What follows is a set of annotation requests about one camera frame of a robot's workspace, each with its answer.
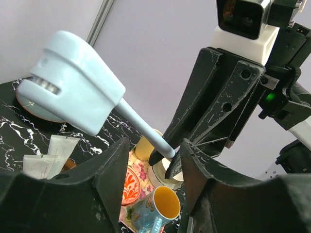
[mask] camera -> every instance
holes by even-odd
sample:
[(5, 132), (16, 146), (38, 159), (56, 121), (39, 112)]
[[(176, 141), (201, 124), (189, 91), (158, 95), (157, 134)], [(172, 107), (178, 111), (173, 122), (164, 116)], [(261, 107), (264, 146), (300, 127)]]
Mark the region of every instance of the camera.
[(267, 25), (287, 28), (306, 0), (217, 0), (218, 25), (252, 40)]

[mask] metal strip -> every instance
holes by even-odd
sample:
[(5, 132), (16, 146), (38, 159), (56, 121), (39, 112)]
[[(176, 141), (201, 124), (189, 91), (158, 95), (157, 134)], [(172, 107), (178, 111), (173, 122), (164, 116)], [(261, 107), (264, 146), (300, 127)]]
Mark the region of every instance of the metal strip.
[(109, 14), (113, 2), (114, 0), (104, 0), (101, 5), (101, 8), (99, 9), (95, 22), (86, 40), (86, 42), (89, 43), (92, 47), (94, 46), (98, 38), (98, 35), (107, 19), (107, 16)]

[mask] orange patterned bowl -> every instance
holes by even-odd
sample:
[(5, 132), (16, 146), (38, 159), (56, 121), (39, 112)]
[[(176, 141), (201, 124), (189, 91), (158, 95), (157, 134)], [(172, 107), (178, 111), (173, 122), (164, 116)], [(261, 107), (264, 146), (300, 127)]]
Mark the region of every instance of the orange patterned bowl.
[(124, 190), (122, 196), (122, 205), (129, 205), (135, 202), (140, 196), (140, 181), (136, 173), (127, 167)]

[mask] floral placemat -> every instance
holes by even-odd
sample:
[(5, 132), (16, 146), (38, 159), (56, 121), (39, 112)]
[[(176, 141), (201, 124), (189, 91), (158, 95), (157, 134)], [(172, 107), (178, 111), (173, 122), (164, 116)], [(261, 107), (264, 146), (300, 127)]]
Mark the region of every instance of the floral placemat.
[[(140, 192), (140, 197), (136, 201), (138, 202), (155, 189), (155, 187), (152, 185), (152, 183), (150, 182), (148, 178), (149, 164), (148, 164), (148, 161), (139, 160), (136, 157), (134, 150), (131, 150), (129, 154), (129, 159), (128, 159), (128, 166), (130, 166), (136, 172), (137, 176), (140, 179), (141, 192)], [(132, 221), (131, 221), (131, 206), (132, 205), (133, 204), (129, 206), (121, 206), (119, 220), (124, 225), (126, 225), (132, 232), (138, 233), (138, 230), (134, 228), (134, 226), (132, 225)]]

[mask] white packet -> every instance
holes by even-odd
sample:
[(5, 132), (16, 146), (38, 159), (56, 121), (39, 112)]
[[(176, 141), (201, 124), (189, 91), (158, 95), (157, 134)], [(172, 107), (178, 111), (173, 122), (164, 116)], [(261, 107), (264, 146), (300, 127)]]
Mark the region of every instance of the white packet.
[(54, 160), (50, 172), (47, 175), (47, 179), (51, 179), (61, 172), (79, 140), (79, 138), (75, 137), (60, 135), (51, 136), (48, 155), (56, 155), (56, 159)]
[(45, 179), (55, 159), (55, 155), (24, 155), (23, 172), (35, 179)]

